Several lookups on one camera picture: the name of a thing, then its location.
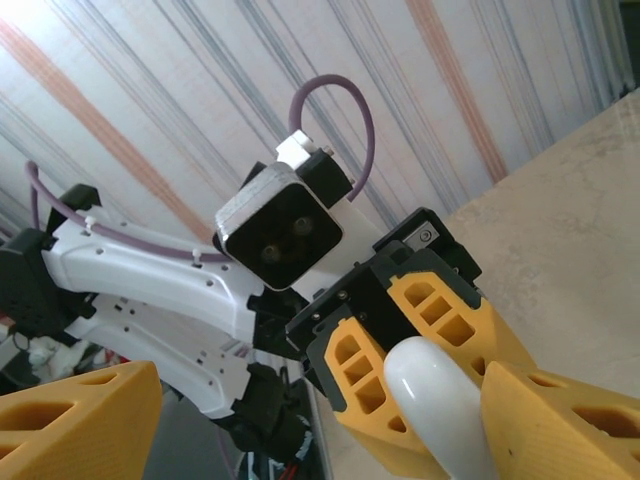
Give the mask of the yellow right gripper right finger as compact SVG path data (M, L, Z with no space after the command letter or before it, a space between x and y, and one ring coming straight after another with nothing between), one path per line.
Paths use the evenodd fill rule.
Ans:
M481 413L500 480L640 480L640 399L492 362Z

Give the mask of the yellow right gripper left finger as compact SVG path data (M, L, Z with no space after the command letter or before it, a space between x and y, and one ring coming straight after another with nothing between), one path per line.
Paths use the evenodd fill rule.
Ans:
M141 480L160 413L149 361L0 396L0 480Z

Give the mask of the white earbud charging case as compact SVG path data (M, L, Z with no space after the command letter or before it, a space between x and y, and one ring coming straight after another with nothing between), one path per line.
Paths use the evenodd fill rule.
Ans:
M407 338L384 360L401 413L453 480L498 480L482 418L480 388L437 344Z

